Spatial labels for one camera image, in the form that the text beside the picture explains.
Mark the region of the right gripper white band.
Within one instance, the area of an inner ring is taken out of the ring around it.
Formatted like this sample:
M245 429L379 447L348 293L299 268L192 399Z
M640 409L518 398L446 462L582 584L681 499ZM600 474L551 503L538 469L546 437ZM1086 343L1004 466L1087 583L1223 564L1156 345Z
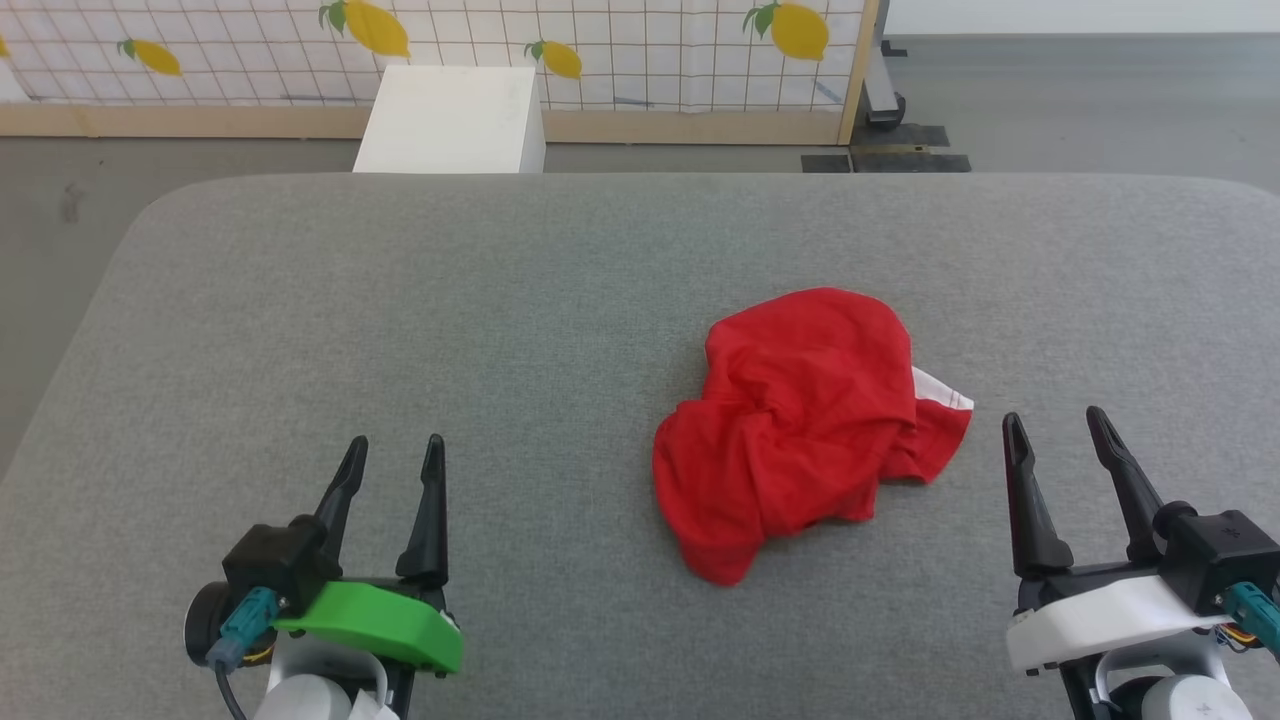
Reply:
M1130 562L1071 568L1036 479L1036 455L1018 413L1002 419L1012 570L1019 579L1005 646L1016 673L1107 675L1164 666L1222 675L1221 612L1197 611L1156 568L1162 548L1155 516L1164 501L1102 407L1085 410L1094 454L1110 474L1128 534Z

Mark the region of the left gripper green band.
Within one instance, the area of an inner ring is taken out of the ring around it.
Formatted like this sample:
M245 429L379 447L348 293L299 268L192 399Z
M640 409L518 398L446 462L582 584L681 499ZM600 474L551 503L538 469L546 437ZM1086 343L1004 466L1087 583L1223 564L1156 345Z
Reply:
M339 562L349 505L358 493L369 438L355 437L328 486L315 518L323 524L321 552ZM420 591L449 580L445 441L431 434L420 471L422 492L397 577ZM460 671L465 642L454 619L404 587L332 582L297 618L279 618L271 652L275 714L407 714L421 674Z

